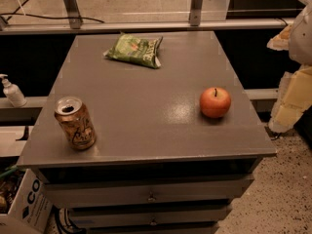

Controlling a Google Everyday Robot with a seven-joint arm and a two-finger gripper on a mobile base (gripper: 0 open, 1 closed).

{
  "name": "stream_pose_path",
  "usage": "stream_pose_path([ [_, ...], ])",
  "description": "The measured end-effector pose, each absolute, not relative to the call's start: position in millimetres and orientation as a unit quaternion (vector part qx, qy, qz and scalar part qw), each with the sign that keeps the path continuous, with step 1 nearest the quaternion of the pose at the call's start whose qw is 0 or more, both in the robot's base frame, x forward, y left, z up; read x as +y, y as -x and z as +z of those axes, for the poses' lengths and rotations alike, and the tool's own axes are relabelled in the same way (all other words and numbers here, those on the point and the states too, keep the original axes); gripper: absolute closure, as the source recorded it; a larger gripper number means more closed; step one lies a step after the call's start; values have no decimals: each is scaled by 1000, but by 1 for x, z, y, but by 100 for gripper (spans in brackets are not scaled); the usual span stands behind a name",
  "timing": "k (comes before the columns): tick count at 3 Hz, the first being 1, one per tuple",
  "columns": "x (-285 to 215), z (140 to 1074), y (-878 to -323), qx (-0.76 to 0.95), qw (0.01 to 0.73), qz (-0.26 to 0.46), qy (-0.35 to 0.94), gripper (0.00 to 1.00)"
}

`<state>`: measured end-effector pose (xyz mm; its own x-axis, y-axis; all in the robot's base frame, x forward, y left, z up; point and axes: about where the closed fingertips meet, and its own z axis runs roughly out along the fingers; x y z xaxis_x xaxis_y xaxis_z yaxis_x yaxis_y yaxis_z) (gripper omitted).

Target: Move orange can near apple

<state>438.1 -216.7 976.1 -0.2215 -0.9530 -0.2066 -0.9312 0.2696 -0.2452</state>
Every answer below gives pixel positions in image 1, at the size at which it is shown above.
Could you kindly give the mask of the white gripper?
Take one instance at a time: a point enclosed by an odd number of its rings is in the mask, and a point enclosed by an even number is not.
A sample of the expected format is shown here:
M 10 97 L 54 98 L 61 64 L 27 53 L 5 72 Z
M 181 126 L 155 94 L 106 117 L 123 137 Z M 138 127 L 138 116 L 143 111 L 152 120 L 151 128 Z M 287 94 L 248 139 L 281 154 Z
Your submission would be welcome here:
M 278 89 L 268 127 L 272 132 L 291 129 L 303 113 L 312 106 L 312 4 L 308 4 L 295 18 L 271 38 L 267 48 L 289 50 L 290 58 L 302 65 L 295 73 L 285 72 Z

